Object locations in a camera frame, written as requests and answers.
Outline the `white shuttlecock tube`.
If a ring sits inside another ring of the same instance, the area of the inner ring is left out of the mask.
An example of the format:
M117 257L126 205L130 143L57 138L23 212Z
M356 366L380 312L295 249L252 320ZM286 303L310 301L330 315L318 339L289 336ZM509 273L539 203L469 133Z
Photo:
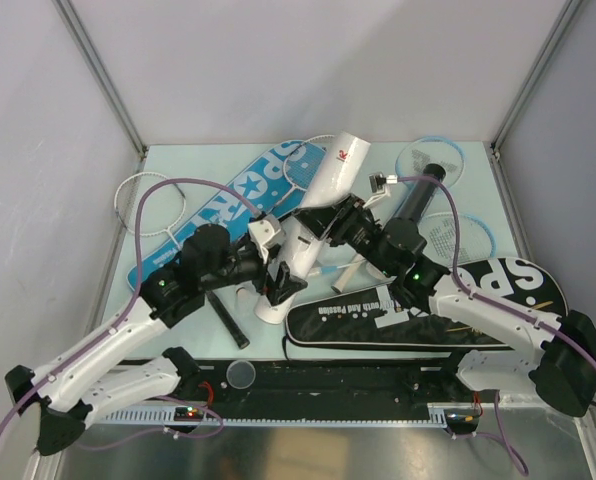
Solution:
M308 274L324 246L327 229L349 197L370 146L370 142L342 132L327 149L298 208L292 212L293 224L270 266L267 291L254 308L262 321L282 323L297 294L308 286Z

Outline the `plastic shuttlecock front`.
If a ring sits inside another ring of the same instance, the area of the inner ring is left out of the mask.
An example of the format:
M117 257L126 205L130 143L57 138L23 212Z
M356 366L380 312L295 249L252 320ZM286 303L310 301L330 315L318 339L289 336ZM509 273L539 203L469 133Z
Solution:
M234 306L239 314L250 311L257 302L257 294L245 286L238 286L235 290Z

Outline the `clear round tube cap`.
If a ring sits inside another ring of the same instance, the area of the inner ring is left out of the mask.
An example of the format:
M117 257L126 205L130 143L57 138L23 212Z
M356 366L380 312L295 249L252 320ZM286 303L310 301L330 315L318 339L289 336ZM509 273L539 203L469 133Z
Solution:
M235 360L226 370L227 384L237 390L250 388L256 379L256 368L247 360Z

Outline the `black shuttlecock tube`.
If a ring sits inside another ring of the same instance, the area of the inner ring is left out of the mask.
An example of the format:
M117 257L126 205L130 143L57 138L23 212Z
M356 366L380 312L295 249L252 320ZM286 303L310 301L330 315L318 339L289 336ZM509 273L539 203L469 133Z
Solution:
M421 175L429 176L442 182L446 175L446 171L441 165L430 163L424 167ZM418 223L431 202L436 189L437 185L433 182L416 180L410 193L395 212L394 217Z

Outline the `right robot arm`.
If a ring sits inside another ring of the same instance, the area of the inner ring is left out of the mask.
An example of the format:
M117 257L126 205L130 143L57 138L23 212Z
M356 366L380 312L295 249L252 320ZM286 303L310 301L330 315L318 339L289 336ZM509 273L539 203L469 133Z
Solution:
M411 197L386 223L356 196L301 209L300 224L333 246L347 245L386 282L294 307L290 339L309 347L450 350L454 367L440 376L454 401L480 390L537 394L572 417L596 394L596 329L590 318L557 303L541 310L527 292L553 297L526 262L491 259L446 267L425 256L431 237L429 197Z

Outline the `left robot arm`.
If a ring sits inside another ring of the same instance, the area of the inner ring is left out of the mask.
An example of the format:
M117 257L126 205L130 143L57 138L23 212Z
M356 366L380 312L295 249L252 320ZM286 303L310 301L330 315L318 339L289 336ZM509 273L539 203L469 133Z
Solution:
M210 291L251 282L261 296L262 319L281 319L306 287L314 262L298 235L297 228L284 233L273 221L261 219L232 242L223 226L202 225L180 252L142 281L121 311L78 344L36 369L19 365L10 370L5 382L17 412L40 409L36 450L56 454L99 418L136 402L192 397L200 385L199 368L182 347L170 347L107 383L101 379L134 349L202 308Z

